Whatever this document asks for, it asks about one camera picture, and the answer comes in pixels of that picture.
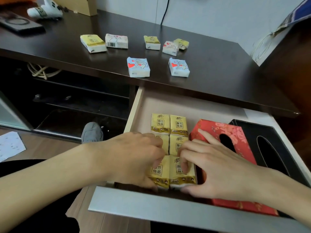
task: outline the red floral tissue box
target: red floral tissue box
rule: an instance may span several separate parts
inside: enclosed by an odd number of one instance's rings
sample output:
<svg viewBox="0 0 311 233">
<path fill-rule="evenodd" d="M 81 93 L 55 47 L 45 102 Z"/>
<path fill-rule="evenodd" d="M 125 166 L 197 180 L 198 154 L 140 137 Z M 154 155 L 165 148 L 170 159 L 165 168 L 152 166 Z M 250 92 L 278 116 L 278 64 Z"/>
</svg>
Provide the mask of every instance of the red floral tissue box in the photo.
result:
<svg viewBox="0 0 311 233">
<path fill-rule="evenodd" d="M 257 164 L 241 127 L 200 119 L 189 135 L 190 140 L 198 139 L 207 142 L 207 140 L 198 132 L 199 128 L 210 133 L 218 141 L 220 141 L 219 136 L 221 134 L 227 135 L 229 138 L 231 138 L 234 149 L 239 156 L 245 158 L 253 164 Z M 203 180 L 205 181 L 207 178 L 206 172 L 203 170 L 202 172 Z M 221 199 L 212 199 L 212 202 L 216 206 L 278 216 L 278 212 L 274 208 L 270 208 L 266 205 L 255 202 Z"/>
</svg>

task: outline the black cable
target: black cable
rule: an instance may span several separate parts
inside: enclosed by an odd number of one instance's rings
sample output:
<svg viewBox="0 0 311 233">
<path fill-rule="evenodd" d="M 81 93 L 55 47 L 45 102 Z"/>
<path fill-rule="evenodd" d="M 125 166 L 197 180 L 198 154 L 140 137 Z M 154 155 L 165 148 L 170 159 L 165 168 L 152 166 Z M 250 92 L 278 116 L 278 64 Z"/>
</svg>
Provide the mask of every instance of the black cable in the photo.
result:
<svg viewBox="0 0 311 233">
<path fill-rule="evenodd" d="M 166 15 L 166 12 L 167 12 L 167 8 L 169 7 L 169 0 L 167 0 L 167 6 L 166 6 L 166 10 L 165 10 L 165 12 L 164 12 L 164 15 L 163 15 L 163 18 L 162 18 L 162 21 L 161 21 L 161 25 L 162 25 L 162 23 L 163 23 L 163 20 L 164 20 L 164 17 L 165 17 L 165 15 Z"/>
</svg>

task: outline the wooden floor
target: wooden floor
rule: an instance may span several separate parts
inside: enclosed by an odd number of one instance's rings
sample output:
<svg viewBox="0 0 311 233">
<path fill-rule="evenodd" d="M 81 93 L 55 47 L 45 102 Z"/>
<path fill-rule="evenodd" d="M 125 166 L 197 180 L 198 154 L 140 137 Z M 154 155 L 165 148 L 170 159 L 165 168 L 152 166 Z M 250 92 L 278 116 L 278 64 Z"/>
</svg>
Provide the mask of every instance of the wooden floor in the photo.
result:
<svg viewBox="0 0 311 233">
<path fill-rule="evenodd" d="M 9 131 L 11 130 L 0 129 L 0 135 Z M 26 150 L 7 161 L 49 159 L 78 145 L 28 132 L 18 133 Z M 96 185 L 84 187 L 66 213 L 67 216 L 77 219 L 81 233 L 150 233 L 150 221 L 88 211 L 95 187 Z"/>
</svg>

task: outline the black tissue box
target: black tissue box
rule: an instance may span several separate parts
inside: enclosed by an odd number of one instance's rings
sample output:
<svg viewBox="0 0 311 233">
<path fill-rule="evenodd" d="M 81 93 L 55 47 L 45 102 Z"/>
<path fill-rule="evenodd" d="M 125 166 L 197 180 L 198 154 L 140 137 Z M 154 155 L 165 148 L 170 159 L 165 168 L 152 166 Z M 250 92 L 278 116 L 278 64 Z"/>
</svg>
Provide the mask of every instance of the black tissue box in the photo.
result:
<svg viewBox="0 0 311 233">
<path fill-rule="evenodd" d="M 229 124 L 242 127 L 257 165 L 276 169 L 310 187 L 273 127 L 236 119 Z"/>
</svg>

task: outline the shoe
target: shoe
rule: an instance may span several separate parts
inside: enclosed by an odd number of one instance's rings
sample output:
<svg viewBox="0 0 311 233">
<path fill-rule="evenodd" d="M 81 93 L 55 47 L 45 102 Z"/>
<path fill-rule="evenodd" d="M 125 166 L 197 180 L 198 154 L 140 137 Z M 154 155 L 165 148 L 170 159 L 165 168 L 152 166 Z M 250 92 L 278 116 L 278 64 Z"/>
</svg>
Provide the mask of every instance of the shoe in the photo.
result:
<svg viewBox="0 0 311 233">
<path fill-rule="evenodd" d="M 81 136 L 82 144 L 88 142 L 103 141 L 103 139 L 104 139 L 103 132 L 98 123 L 90 122 L 84 126 Z"/>
</svg>

